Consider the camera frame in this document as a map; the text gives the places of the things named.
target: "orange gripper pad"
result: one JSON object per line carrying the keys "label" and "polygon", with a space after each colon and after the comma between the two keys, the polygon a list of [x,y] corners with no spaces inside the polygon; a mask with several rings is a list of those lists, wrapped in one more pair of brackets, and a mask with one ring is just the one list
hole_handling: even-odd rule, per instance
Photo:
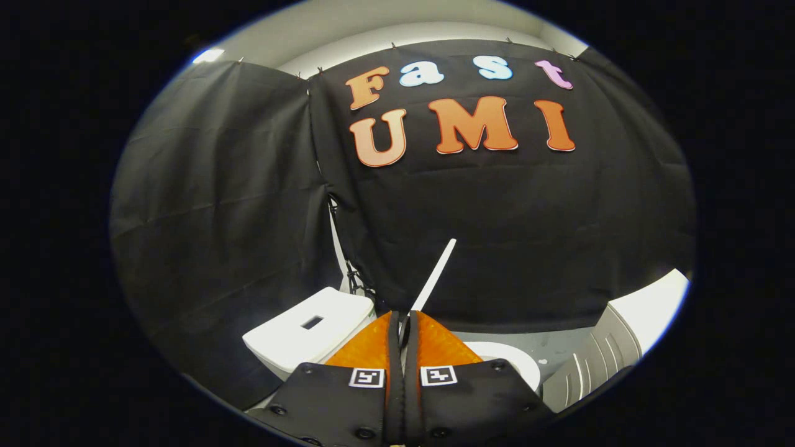
{"label": "orange gripper pad", "polygon": [[392,312],[389,311],[365,326],[326,362],[327,365],[335,367],[368,367],[385,370],[387,398],[390,396],[390,350],[386,336],[391,316]]}
{"label": "orange gripper pad", "polygon": [[466,344],[438,321],[417,312],[419,321],[418,367],[440,367],[482,362]]}

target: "pink letter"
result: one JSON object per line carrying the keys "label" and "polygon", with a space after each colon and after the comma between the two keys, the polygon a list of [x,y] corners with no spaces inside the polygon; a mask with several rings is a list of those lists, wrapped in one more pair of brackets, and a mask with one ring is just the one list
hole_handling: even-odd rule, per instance
{"label": "pink letter", "polygon": [[561,70],[558,67],[550,64],[548,61],[539,60],[536,62],[536,66],[543,68],[544,73],[546,73],[551,81],[554,82],[558,87],[565,88],[566,90],[571,90],[573,88],[572,83],[568,82],[567,80],[563,80],[563,78],[560,77],[558,73],[560,73]]}

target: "white stick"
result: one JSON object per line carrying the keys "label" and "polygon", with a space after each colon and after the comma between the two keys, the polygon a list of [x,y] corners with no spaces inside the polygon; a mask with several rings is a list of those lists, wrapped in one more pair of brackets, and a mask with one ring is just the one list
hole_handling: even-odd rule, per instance
{"label": "white stick", "polygon": [[425,283],[425,286],[422,288],[420,292],[420,296],[417,297],[417,300],[414,302],[414,305],[411,306],[411,310],[422,310],[422,306],[425,305],[425,302],[428,300],[428,297],[431,294],[431,290],[436,285],[436,281],[439,279],[439,276],[442,274],[442,270],[444,269],[444,265],[447,264],[448,258],[450,258],[450,253],[452,253],[452,248],[456,245],[455,239],[450,239],[447,247],[444,248],[442,252],[442,257],[439,258],[439,262],[436,263],[436,266],[433,267],[433,272],[431,272],[431,277],[428,278],[428,282]]}

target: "orange letter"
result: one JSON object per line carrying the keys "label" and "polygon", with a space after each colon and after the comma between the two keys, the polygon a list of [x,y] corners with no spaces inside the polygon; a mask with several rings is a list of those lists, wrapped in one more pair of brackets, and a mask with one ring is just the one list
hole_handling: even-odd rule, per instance
{"label": "orange letter", "polygon": [[389,73],[390,70],[387,67],[378,67],[363,75],[349,79],[345,85],[351,87],[351,94],[353,95],[351,110],[354,111],[367,104],[374,103],[380,95],[378,93],[373,93],[372,89],[381,90],[381,88],[384,87],[384,80],[381,79],[381,76],[388,75]]}
{"label": "orange letter", "polygon": [[380,168],[381,166],[391,165],[392,163],[400,160],[405,152],[405,132],[403,130],[403,117],[405,110],[395,109],[388,111],[381,116],[381,119],[386,121],[390,126],[390,137],[392,138],[392,146],[383,152],[375,149],[373,143],[373,125],[375,120],[372,118],[363,119],[351,124],[351,132],[356,144],[356,155],[359,156],[359,161],[364,165],[371,168]]}
{"label": "orange letter", "polygon": [[545,99],[540,99],[533,104],[541,109],[547,122],[549,130],[547,146],[551,150],[563,150],[564,152],[574,150],[574,142],[568,137],[566,123],[563,122],[563,106]]}
{"label": "orange letter", "polygon": [[505,100],[498,96],[484,96],[478,101],[475,113],[469,113],[454,99],[438,99],[428,108],[439,117],[442,142],[436,147],[439,154],[456,154],[463,143],[456,138],[456,130],[472,149],[478,149],[483,131],[487,132],[483,145],[489,150],[512,150],[519,142],[510,135],[505,118]]}

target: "black curtain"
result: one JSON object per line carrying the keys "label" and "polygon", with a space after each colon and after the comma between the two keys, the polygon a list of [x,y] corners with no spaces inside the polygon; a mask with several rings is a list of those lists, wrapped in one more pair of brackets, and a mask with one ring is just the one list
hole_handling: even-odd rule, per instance
{"label": "black curtain", "polygon": [[307,89],[253,64],[189,66],[141,118],[114,180],[130,308],[175,368],[241,409],[281,384],[242,335],[342,280]]}
{"label": "black curtain", "polygon": [[[507,80],[479,74],[475,56],[500,56]],[[547,60],[573,84],[555,85]],[[695,207],[680,148],[647,98],[607,64],[497,41],[435,41],[386,49],[310,78],[312,137],[339,203],[345,255],[378,292],[379,312],[406,311],[450,238],[458,239],[425,311],[450,329],[533,332],[593,325],[607,302],[692,269]],[[401,68],[432,61],[444,79],[404,87]],[[386,66],[380,98],[352,111],[351,78]],[[439,154],[429,102],[506,100],[518,148]],[[533,104],[561,104],[572,152],[547,147]],[[349,126],[373,118],[378,150],[391,140],[383,113],[405,109],[406,150],[371,168]]]}

